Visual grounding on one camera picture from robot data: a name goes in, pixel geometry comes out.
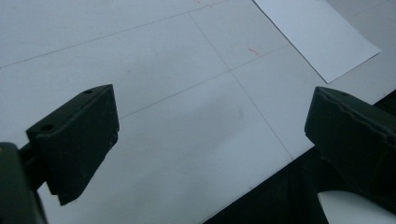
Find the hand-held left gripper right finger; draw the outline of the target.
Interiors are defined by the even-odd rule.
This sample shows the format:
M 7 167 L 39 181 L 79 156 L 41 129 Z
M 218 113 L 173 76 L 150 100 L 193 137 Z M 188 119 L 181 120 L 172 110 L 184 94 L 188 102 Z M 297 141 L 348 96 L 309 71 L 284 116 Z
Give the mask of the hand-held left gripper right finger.
M 370 105 L 317 87 L 304 131 L 350 191 L 396 215 L 396 90 Z

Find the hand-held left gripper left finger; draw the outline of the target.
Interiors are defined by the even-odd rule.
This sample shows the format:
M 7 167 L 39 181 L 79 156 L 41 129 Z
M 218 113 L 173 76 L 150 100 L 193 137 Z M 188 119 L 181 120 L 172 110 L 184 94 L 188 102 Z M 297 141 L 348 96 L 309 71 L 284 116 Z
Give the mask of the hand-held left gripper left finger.
M 44 117 L 26 133 L 26 168 L 34 189 L 43 183 L 61 205 L 87 188 L 120 130 L 111 84 L 88 89 Z

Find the small white paper sheet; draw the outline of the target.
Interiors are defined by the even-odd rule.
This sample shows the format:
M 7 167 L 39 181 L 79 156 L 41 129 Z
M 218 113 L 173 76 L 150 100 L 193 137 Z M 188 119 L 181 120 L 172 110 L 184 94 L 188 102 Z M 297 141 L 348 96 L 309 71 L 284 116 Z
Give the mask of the small white paper sheet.
M 381 52 L 326 0 L 253 1 L 327 83 Z

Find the large white table sheet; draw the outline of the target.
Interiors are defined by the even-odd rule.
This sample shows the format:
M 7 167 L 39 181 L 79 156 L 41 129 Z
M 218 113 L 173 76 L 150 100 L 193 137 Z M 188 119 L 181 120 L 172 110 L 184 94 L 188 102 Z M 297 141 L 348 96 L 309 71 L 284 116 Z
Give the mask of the large white table sheet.
M 202 224 L 310 148 L 322 78 L 254 0 L 0 0 L 0 141 L 108 83 L 119 142 L 49 224 Z

